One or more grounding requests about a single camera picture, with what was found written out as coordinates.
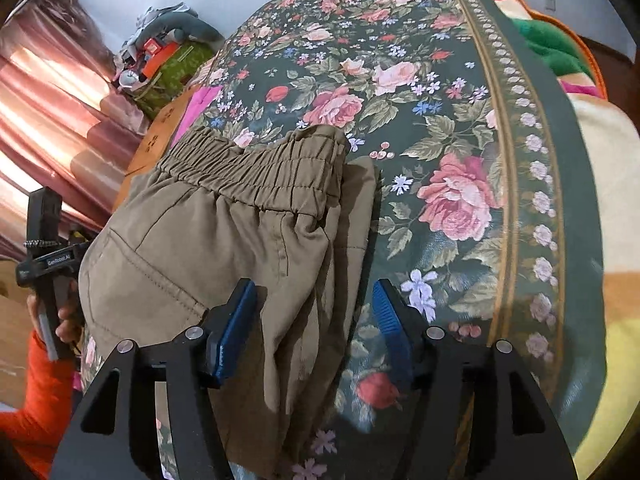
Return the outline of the person's left hand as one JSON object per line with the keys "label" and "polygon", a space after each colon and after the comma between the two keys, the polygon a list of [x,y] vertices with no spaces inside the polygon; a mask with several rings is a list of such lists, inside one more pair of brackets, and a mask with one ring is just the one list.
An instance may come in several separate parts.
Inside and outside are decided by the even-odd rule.
{"label": "person's left hand", "polygon": [[78,284],[72,278],[54,278],[51,293],[32,286],[27,312],[37,341],[50,361],[70,361],[76,354],[85,321],[79,305]]}

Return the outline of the orange sleeve forearm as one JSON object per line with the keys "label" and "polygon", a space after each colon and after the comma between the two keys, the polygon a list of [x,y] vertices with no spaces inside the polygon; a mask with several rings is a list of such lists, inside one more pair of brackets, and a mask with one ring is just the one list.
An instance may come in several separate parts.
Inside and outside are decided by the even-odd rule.
{"label": "orange sleeve forearm", "polygon": [[47,479],[58,446],[72,418],[75,363],[50,361],[33,330],[28,337],[26,394],[23,406],[1,413],[1,437],[7,438],[37,479]]}

